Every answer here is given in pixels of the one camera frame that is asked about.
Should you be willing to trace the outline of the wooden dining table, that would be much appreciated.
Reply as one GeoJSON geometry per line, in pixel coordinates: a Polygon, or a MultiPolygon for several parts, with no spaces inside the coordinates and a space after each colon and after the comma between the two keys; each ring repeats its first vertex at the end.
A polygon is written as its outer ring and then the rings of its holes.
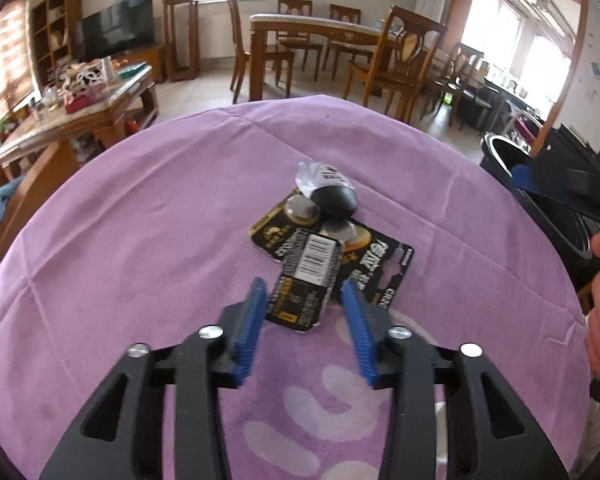
{"type": "Polygon", "coordinates": [[[250,73],[249,101],[262,100],[264,85],[265,51],[270,32],[300,32],[329,40],[379,48],[381,63],[386,65],[389,48],[396,46],[396,36],[389,34],[382,46],[382,32],[359,24],[316,18],[315,16],[259,13],[250,16],[250,73]]]}

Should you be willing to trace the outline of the wooden bookshelf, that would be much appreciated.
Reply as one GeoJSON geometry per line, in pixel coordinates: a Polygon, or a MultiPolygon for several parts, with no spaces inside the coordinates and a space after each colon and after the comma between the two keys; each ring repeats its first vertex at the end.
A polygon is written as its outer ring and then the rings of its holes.
{"type": "Polygon", "coordinates": [[[32,52],[41,88],[52,84],[61,65],[78,56],[76,28],[82,20],[82,0],[43,0],[32,8],[32,52]]]}

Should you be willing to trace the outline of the purple tablecloth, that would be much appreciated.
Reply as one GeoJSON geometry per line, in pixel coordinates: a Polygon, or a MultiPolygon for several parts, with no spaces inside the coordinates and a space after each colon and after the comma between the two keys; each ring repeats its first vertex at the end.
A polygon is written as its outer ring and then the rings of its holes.
{"type": "Polygon", "coordinates": [[[89,162],[0,264],[0,443],[27,478],[123,351],[178,344],[279,265],[249,230],[302,160],[334,166],[358,220],[410,245],[396,321],[480,344],[566,465],[588,411],[577,294],[500,182],[417,129],[330,96],[242,104],[156,125],[89,162]]]}

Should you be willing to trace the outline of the black round trash bin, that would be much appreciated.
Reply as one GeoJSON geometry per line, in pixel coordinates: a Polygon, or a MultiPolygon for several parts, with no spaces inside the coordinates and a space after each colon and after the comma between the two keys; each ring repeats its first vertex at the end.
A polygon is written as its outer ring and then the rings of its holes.
{"type": "Polygon", "coordinates": [[[534,157],[494,133],[482,138],[481,149],[480,167],[513,194],[582,289],[600,270],[591,244],[600,232],[600,152],[562,133],[534,157]]]}

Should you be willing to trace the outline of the black battery blister card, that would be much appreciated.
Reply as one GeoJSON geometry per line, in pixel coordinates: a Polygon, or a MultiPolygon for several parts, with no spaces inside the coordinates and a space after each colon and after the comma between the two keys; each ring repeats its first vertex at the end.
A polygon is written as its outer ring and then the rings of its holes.
{"type": "Polygon", "coordinates": [[[306,229],[289,240],[266,319],[298,333],[313,330],[337,281],[343,242],[306,229]]]}

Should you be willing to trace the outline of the wooden dining chair front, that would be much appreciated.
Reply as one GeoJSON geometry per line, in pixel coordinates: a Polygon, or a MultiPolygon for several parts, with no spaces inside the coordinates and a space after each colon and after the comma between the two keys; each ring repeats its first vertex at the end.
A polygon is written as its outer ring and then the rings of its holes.
{"type": "Polygon", "coordinates": [[[342,98],[348,98],[353,79],[358,78],[363,84],[363,106],[368,107],[374,90],[389,92],[388,105],[398,94],[400,100],[394,118],[409,124],[432,58],[447,29],[445,24],[394,4],[382,24],[370,62],[349,63],[342,98]]]}

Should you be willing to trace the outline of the coin battery card pair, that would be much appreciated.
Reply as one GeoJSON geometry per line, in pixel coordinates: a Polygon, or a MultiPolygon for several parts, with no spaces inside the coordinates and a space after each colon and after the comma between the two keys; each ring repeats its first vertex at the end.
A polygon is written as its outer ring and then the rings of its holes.
{"type": "Polygon", "coordinates": [[[410,245],[398,242],[358,220],[329,219],[306,196],[294,190],[250,226],[254,244],[275,260],[283,260],[298,229],[340,240],[342,256],[332,298],[340,298],[340,287],[355,281],[370,304],[387,309],[414,256],[410,245]]]}

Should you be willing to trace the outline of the tall wooden stand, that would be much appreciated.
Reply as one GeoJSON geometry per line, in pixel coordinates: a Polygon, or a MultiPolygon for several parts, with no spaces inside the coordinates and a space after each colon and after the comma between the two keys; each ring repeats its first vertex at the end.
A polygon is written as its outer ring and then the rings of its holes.
{"type": "Polygon", "coordinates": [[[198,0],[163,0],[166,76],[189,80],[200,72],[198,0]]]}

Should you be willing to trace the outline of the black flat television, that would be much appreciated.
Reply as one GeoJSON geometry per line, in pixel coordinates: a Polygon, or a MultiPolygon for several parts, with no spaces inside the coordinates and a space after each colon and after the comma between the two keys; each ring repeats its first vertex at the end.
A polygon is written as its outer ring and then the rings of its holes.
{"type": "Polygon", "coordinates": [[[91,14],[76,25],[83,62],[152,46],[156,42],[152,0],[124,0],[91,14]]]}

